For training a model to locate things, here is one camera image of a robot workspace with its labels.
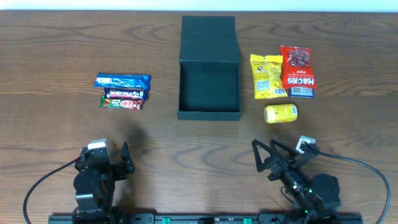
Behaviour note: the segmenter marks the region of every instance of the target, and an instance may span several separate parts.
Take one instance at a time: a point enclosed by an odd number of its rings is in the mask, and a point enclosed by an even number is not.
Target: cardboard box
[[[237,121],[241,117],[235,18],[183,16],[178,119]]]

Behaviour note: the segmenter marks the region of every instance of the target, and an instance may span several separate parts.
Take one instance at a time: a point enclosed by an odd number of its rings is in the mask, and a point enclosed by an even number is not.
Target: red snack bag
[[[284,57],[282,86],[284,88],[317,88],[317,83],[310,67],[311,49],[280,46]]]

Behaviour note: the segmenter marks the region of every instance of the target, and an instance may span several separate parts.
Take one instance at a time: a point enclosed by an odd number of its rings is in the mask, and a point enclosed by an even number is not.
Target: candy bar
[[[135,88],[150,90],[150,75],[97,74],[94,87]]]
[[[147,100],[148,92],[145,90],[123,90],[105,88],[105,98],[124,98],[131,100]]]
[[[315,96],[315,90],[313,88],[293,87],[288,90],[290,97],[313,98]]]
[[[125,99],[105,99],[101,97],[101,108],[127,108],[133,110],[141,110],[142,100],[125,100]]]

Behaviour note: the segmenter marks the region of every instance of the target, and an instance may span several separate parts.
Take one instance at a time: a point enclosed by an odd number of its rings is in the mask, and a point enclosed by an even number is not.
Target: green wrapper
[[[133,110],[141,110],[142,100],[125,100],[125,99],[105,99],[101,97],[101,108],[127,108]]]

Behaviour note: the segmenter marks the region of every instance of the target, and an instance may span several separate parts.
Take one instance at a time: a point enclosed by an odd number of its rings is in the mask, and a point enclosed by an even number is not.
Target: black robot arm
[[[359,215],[340,216],[335,213],[340,205],[340,189],[335,177],[319,174],[309,179],[300,170],[300,166],[317,155],[316,151],[307,151],[305,148],[319,150],[315,140],[300,143],[296,150],[277,141],[271,141],[268,147],[253,140],[252,146],[257,170],[262,172],[270,169],[269,180],[282,181],[297,202],[297,211],[257,215],[125,215],[117,207],[112,207],[112,200],[115,181],[124,180],[134,172],[127,143],[123,144],[121,150],[122,161],[110,164],[108,144],[105,139],[100,139],[81,149],[80,159],[75,163],[79,171],[73,183],[78,208],[72,215],[51,215],[49,224],[362,224]],[[258,147],[270,154],[264,161],[260,158]],[[287,151],[287,155],[277,152],[276,147]]]
[[[298,215],[296,219],[303,223],[315,222],[317,220],[337,219],[336,209],[340,206],[339,192],[340,187],[336,177],[328,174],[318,174],[313,179],[309,179],[300,169],[308,160],[317,156],[317,153],[307,150],[319,148],[315,145],[315,140],[299,141],[296,150],[272,140],[270,147],[261,143],[257,139],[253,140],[252,146],[256,159],[257,171],[262,172],[270,169],[268,175],[270,181],[281,180],[288,193],[293,196],[298,204]],[[288,152],[286,156],[277,152],[276,146]],[[258,147],[265,149],[269,157],[261,160]]]

